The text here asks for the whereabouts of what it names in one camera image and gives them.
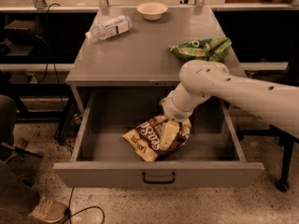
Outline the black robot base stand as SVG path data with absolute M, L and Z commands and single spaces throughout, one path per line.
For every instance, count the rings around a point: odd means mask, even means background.
M 236 129 L 236 135 L 239 141 L 244 139 L 245 135 L 252 136 L 271 136 L 278 137 L 278 144 L 283 147 L 283 158 L 281 166 L 281 177 L 276 182 L 276 188 L 281 192 L 287 192 L 290 189 L 289 171 L 292 161 L 292 152 L 294 144 L 299 144 L 299 139 L 270 125 L 267 130 L 241 130 Z

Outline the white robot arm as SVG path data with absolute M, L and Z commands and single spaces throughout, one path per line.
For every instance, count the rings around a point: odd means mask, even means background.
M 223 63 L 192 60 L 183 64 L 179 84 L 162 100 L 164 115 L 182 122 L 212 96 L 299 138 L 298 87 L 234 76 Z

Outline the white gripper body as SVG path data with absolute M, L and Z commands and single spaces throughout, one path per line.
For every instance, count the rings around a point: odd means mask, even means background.
M 194 110 L 192 97 L 185 91 L 171 91 L 160 102 L 167 119 L 183 122 Z

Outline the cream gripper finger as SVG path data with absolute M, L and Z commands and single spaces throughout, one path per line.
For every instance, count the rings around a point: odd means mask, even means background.
M 163 132 L 160 140 L 160 149 L 167 150 L 170 148 L 172 142 L 179 132 L 179 125 L 177 122 L 169 120 L 163 124 Z

